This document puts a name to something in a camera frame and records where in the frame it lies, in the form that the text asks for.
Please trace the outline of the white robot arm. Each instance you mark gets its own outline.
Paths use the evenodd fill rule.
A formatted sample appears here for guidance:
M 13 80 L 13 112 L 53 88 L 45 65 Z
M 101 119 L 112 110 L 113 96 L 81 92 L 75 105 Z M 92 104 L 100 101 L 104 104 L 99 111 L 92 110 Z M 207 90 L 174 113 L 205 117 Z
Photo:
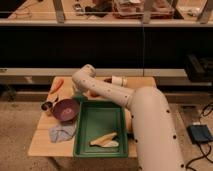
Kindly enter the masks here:
M 126 88 L 95 79 L 95 68 L 84 65 L 72 75 L 80 92 L 92 90 L 131 113 L 138 171 L 185 171 L 171 110 L 156 87 Z

